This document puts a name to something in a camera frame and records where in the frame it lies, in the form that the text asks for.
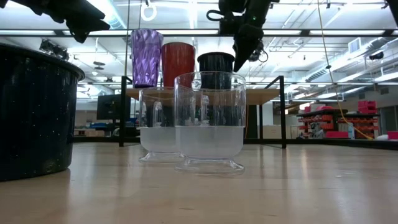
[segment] yellow cable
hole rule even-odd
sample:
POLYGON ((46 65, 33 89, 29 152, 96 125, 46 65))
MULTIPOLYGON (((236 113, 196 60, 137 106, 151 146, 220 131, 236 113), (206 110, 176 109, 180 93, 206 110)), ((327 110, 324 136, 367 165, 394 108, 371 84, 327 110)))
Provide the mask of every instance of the yellow cable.
POLYGON ((326 61, 327 61, 327 63, 328 63, 328 71, 329 71, 329 75, 330 75, 330 78, 331 78, 331 82, 333 83, 333 89, 335 90, 335 93, 336 93, 336 96, 337 96, 337 104, 338 104, 338 107, 339 107, 339 109, 340 109, 341 117, 343 118, 343 121, 344 121, 346 124, 348 124, 349 126, 353 127, 353 128, 355 129, 355 131, 357 131, 359 134, 362 134, 362 135, 363 135, 364 137, 366 137, 366 139, 368 139, 368 140, 373 140, 372 137, 367 136, 367 135, 364 134, 362 131, 360 131, 358 128, 355 128, 353 125, 351 125, 351 124, 347 121, 347 119, 344 117, 344 113, 343 113, 343 110, 341 109, 340 101, 339 101, 339 99, 338 99, 337 88, 336 88, 336 85, 334 85, 335 81, 333 80, 333 75, 331 74, 331 71, 330 71, 330 64, 329 64, 328 51, 327 51, 327 49, 326 49, 325 35, 324 35, 324 33, 323 33, 323 24, 322 24, 322 16, 321 16, 320 2, 319 2, 319 0, 317 0, 317 1, 318 1, 319 20, 320 20, 320 23, 321 23, 323 48, 325 49, 326 61))

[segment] wooden surface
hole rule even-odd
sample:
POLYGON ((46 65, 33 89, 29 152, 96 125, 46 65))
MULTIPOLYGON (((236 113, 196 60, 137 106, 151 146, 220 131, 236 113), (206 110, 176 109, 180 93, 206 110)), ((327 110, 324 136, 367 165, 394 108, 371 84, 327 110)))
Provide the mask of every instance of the wooden surface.
POLYGON ((144 166, 140 145, 74 145, 70 170, 0 183, 1 223, 396 223, 398 152, 245 146, 236 177, 144 166))
MULTIPOLYGON (((126 95, 139 100, 140 89, 127 89, 126 95)), ((170 95, 170 91, 165 90, 167 97, 170 95)), ((270 100, 279 96, 279 90, 277 89, 249 89, 246 90, 246 104, 247 105, 263 105, 270 100)))

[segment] ceiling duct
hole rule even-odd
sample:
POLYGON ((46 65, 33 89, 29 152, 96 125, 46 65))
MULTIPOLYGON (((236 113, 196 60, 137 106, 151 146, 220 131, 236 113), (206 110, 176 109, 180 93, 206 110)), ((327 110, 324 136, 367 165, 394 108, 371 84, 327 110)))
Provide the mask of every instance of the ceiling duct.
MULTIPOLYGON (((339 68, 342 68, 346 65, 349 65, 350 63, 356 61, 356 58, 359 57, 367 57, 368 55, 373 54, 375 51, 379 50, 382 47, 389 47, 387 45, 391 44, 394 42, 394 44, 397 44, 395 42, 396 38, 394 37, 379 37, 377 39, 372 39, 369 40, 365 43, 362 43, 362 47, 360 50, 357 50, 353 52, 352 54, 349 52, 349 50, 345 50, 343 53, 334 56, 329 60, 329 63, 331 65, 330 70, 333 72, 339 68)), ((311 82, 316 78, 319 78, 323 75, 329 74, 328 69, 326 68, 328 64, 325 62, 322 65, 310 70, 304 80, 306 82, 311 82)))

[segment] black speckled pot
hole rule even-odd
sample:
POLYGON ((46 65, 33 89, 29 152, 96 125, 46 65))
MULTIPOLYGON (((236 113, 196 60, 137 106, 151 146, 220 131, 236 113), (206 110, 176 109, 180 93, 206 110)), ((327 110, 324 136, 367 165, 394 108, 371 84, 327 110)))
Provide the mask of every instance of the black speckled pot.
POLYGON ((72 160, 78 67, 0 44, 0 181, 65 170, 72 160))

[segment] water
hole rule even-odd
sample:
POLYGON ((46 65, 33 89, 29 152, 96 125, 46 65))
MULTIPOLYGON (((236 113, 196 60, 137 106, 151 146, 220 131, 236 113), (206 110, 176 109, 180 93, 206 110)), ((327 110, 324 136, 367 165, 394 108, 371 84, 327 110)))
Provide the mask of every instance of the water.
POLYGON ((178 152, 175 128, 141 128, 141 144, 150 152, 178 152))
POLYGON ((197 159, 230 159, 243 147, 243 127, 179 126, 177 148, 197 159))

